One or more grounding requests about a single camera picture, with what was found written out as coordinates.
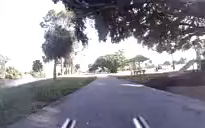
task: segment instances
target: asphalt road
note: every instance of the asphalt road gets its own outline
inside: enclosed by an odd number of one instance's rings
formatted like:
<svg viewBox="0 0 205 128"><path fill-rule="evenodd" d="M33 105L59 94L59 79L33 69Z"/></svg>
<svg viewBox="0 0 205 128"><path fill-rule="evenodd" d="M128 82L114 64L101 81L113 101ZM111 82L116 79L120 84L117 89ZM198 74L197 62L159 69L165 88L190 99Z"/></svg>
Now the asphalt road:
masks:
<svg viewBox="0 0 205 128"><path fill-rule="evenodd" d="M113 77L99 78L8 128L60 128L66 118L77 120L77 128L134 128L137 115L151 128L205 128L205 102Z"/></svg>

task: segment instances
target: white sky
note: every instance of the white sky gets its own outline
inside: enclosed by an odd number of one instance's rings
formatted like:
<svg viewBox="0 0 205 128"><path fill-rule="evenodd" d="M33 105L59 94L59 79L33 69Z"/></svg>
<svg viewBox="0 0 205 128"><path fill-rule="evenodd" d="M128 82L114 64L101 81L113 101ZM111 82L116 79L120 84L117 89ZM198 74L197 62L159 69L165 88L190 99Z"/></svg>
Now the white sky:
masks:
<svg viewBox="0 0 205 128"><path fill-rule="evenodd" d="M43 53L41 44L44 42L44 31L39 23L50 9L61 9L63 6L54 5L52 0L0 0L0 54L8 56L10 65L21 71L30 71L32 62L41 59ZM148 50L137 44L134 38L129 38L120 44L99 43L97 33L89 28L91 38L88 48L76 57L76 63L87 67L89 63L105 54L124 49L127 57L137 54L149 57L155 63L171 60L171 56ZM195 57L193 50L177 52L176 59Z"/></svg>

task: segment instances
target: tree trunk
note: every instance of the tree trunk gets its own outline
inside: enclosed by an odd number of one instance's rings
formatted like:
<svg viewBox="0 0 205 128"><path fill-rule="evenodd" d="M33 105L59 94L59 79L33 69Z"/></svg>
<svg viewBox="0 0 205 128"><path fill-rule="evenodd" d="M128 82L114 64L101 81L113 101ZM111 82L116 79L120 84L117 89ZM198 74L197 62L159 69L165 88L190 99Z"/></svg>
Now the tree trunk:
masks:
<svg viewBox="0 0 205 128"><path fill-rule="evenodd" d="M64 74L63 59L61 58L61 76Z"/></svg>
<svg viewBox="0 0 205 128"><path fill-rule="evenodd" d="M172 58L172 68L173 68L173 70L175 70L175 63L174 63L174 55L173 55L173 53L171 54L171 58Z"/></svg>
<svg viewBox="0 0 205 128"><path fill-rule="evenodd" d="M57 72L56 72L57 62L58 59L54 59L53 80L57 80Z"/></svg>

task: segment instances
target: green lawn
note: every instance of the green lawn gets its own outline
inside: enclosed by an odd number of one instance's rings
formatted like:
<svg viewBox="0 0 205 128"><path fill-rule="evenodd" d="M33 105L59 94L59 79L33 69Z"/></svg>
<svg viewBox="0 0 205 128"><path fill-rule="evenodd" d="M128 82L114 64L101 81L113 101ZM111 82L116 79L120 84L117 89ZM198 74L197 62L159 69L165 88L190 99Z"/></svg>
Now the green lawn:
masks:
<svg viewBox="0 0 205 128"><path fill-rule="evenodd" d="M0 128L36 112L93 80L95 77L67 77L59 78L57 81L49 79L19 87L0 89Z"/></svg>

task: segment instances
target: distant tree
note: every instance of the distant tree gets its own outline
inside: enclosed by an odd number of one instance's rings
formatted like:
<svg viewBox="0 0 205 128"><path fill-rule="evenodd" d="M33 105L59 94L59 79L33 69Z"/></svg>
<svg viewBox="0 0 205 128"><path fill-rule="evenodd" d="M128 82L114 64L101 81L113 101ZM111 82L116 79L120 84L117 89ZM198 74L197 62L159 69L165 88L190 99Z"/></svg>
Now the distant tree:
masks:
<svg viewBox="0 0 205 128"><path fill-rule="evenodd" d="M92 66L93 66L93 64L88 64L88 68L89 69L92 68Z"/></svg>
<svg viewBox="0 0 205 128"><path fill-rule="evenodd" d="M186 58L181 57L181 58L180 58L180 60L179 60L179 61L177 61L176 63L177 63L177 64L185 64L185 63L186 63L186 61L187 61L187 59L186 59Z"/></svg>
<svg viewBox="0 0 205 128"><path fill-rule="evenodd" d="M34 72L40 72L43 70L43 64L40 60L35 60L33 61L33 66L32 66L32 70Z"/></svg>
<svg viewBox="0 0 205 128"><path fill-rule="evenodd" d="M169 65L171 65L171 63L170 63L170 61L165 61L165 62L163 63L163 65L169 66Z"/></svg>
<svg viewBox="0 0 205 128"><path fill-rule="evenodd" d="M110 73L117 73L118 68L122 68L126 63L123 51L115 52L114 54L108 54L105 56L100 56L96 59L90 71L102 68L108 69Z"/></svg>
<svg viewBox="0 0 205 128"><path fill-rule="evenodd" d="M7 78L7 79L17 79L17 78L21 78L21 77L22 77L21 72L19 72L14 67L10 66L10 67L6 68L5 78Z"/></svg>
<svg viewBox="0 0 205 128"><path fill-rule="evenodd" d="M75 69L76 69L76 71L78 71L80 69L80 64L76 64Z"/></svg>
<svg viewBox="0 0 205 128"><path fill-rule="evenodd" d="M9 61L7 56L3 56L0 54L0 77L4 78L6 73L6 64Z"/></svg>

